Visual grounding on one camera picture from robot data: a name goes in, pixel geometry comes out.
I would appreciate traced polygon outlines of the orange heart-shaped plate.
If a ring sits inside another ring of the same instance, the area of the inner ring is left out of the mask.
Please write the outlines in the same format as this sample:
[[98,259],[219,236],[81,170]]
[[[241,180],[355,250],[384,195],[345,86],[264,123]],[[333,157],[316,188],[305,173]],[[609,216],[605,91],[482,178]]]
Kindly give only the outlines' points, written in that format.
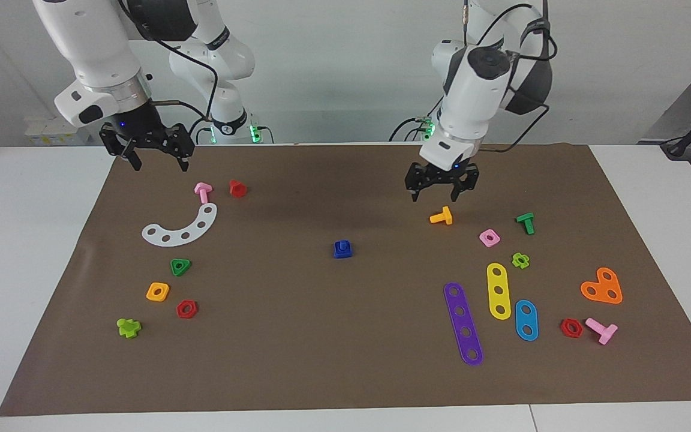
[[579,287],[584,298],[606,304],[621,304],[623,294],[617,274],[607,267],[597,269],[597,281],[584,281]]

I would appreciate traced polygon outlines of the yellow three-hole plate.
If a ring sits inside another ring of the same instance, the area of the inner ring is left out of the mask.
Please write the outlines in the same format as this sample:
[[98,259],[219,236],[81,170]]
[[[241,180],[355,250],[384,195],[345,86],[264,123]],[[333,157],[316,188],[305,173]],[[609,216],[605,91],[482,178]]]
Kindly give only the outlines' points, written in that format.
[[487,267],[488,305],[497,320],[511,317],[511,301],[507,270],[501,263],[489,263]]

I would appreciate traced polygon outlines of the purple four-hole plate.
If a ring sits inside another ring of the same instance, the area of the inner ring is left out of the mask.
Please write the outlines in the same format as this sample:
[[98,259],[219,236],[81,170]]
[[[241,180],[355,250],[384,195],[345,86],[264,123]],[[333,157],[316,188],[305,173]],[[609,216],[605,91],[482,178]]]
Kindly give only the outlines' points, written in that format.
[[482,344],[465,290],[458,283],[447,283],[443,290],[461,360],[469,366],[478,366],[483,362]]

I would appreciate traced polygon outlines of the white curved perforated plate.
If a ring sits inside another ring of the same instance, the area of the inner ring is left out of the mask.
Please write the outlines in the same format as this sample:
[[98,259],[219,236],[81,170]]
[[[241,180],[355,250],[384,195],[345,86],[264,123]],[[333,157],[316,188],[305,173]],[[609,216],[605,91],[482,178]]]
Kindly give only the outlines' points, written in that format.
[[159,224],[149,224],[142,229],[142,238],[159,248],[177,248],[203,237],[217,218],[218,206],[208,202],[200,206],[194,221],[181,229],[165,229]]

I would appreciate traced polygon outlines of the brown table mat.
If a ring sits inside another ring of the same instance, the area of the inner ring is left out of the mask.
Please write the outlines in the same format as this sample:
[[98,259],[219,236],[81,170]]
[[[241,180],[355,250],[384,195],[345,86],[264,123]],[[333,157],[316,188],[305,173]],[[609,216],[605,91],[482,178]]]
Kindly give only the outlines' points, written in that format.
[[[691,400],[689,318],[586,146],[478,155],[477,187],[456,203],[450,186],[411,201],[414,146],[200,148],[187,172],[159,151],[140,158],[139,172],[113,162],[0,416]],[[208,232],[177,248],[143,240],[146,225],[194,221],[198,182],[218,206]],[[431,224],[444,206],[453,224]],[[515,221],[527,212],[534,235]],[[343,239],[353,257],[335,259]],[[192,262],[181,277],[175,258]],[[488,305],[493,262],[507,320]],[[621,304],[581,295],[600,267]],[[169,284],[164,302],[146,299],[153,282]],[[478,366],[459,355],[447,283],[468,298]],[[184,299],[193,318],[176,315]],[[516,335],[521,299],[537,308],[536,341]],[[606,345],[588,317],[618,326]],[[120,318],[142,323],[137,337],[120,336]],[[564,318],[581,337],[562,334]]]

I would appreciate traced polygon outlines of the large pink plastic bolt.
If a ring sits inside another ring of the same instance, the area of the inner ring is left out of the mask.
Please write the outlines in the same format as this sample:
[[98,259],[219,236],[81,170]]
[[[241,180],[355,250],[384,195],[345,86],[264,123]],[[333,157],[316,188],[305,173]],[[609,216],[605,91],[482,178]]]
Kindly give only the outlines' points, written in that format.
[[603,325],[603,323],[598,322],[592,317],[588,317],[585,320],[585,325],[598,335],[598,343],[603,346],[606,345],[618,331],[618,326],[614,323],[608,326]]

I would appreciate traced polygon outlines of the blue two-hole plate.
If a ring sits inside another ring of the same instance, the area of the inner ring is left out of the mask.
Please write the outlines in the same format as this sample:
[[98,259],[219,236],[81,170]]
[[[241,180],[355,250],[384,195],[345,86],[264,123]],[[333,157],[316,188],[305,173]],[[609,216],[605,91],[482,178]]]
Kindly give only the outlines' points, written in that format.
[[527,342],[536,341],[539,337],[537,308],[527,299],[521,299],[515,304],[515,332],[520,339]]

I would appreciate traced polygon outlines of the white background box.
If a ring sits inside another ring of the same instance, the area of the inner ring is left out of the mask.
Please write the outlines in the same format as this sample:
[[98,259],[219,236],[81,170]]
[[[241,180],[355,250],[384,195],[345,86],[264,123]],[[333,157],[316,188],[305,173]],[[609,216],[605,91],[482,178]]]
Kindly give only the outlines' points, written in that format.
[[75,127],[62,118],[27,120],[23,136],[35,146],[88,146],[94,142],[87,128]]

